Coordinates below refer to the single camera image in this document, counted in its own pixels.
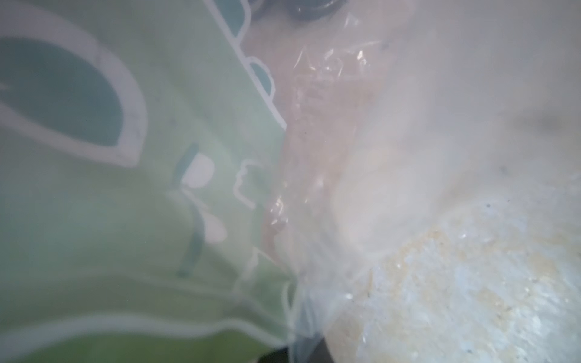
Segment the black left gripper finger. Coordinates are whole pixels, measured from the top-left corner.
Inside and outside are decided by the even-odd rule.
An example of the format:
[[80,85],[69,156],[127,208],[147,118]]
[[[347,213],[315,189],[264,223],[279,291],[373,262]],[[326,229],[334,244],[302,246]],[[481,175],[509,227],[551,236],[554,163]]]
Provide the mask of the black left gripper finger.
[[335,363],[323,337],[298,340],[282,349],[272,351],[257,359],[258,363]]

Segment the clear zip-top bag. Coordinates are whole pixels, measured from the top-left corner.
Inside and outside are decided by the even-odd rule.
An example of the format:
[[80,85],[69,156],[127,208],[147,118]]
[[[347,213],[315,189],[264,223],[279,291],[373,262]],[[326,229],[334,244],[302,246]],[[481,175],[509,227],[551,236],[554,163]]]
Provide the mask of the clear zip-top bag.
[[580,360],[578,1],[3,1],[1,360]]

